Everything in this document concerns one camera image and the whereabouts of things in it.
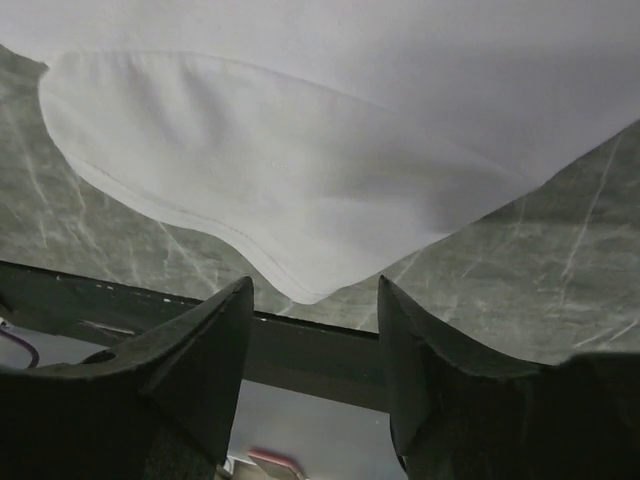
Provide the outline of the white t shirt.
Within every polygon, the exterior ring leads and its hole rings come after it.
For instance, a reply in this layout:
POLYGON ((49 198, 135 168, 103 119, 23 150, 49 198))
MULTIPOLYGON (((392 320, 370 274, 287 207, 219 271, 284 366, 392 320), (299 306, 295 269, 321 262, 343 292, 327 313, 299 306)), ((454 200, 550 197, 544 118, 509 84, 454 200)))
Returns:
POLYGON ((5 1, 86 182, 316 303, 639 117, 635 1, 5 1))

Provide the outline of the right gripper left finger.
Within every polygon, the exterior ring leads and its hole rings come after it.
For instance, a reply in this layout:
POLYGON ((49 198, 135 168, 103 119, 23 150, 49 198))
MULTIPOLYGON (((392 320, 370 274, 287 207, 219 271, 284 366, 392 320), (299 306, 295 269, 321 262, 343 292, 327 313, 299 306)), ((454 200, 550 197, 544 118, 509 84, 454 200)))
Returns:
POLYGON ((5 479, 212 479, 230 440, 253 320, 242 278, 77 364, 1 371, 5 479))

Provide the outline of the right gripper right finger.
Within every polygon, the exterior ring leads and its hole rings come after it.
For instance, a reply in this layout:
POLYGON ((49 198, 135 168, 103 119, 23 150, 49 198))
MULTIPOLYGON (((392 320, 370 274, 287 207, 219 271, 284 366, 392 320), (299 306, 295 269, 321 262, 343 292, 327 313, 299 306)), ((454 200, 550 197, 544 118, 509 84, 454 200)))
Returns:
POLYGON ((635 479, 639 357, 545 365, 438 319, 381 278, 377 317, 392 443, 411 479, 635 479))

